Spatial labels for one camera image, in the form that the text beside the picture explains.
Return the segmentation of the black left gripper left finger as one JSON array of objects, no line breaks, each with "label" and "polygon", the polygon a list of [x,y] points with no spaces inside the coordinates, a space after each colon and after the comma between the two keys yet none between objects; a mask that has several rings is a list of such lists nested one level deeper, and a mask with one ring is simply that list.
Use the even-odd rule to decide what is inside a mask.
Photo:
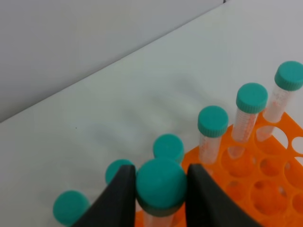
[{"label": "black left gripper left finger", "polygon": [[122,165],[74,227],[134,227],[136,169]]}]

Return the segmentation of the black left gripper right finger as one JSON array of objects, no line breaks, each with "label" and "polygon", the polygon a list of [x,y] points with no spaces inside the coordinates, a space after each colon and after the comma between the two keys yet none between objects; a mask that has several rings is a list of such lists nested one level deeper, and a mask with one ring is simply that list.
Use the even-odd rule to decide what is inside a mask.
[{"label": "black left gripper right finger", "polygon": [[219,187],[200,164],[187,171],[186,224],[188,227],[259,227]]}]

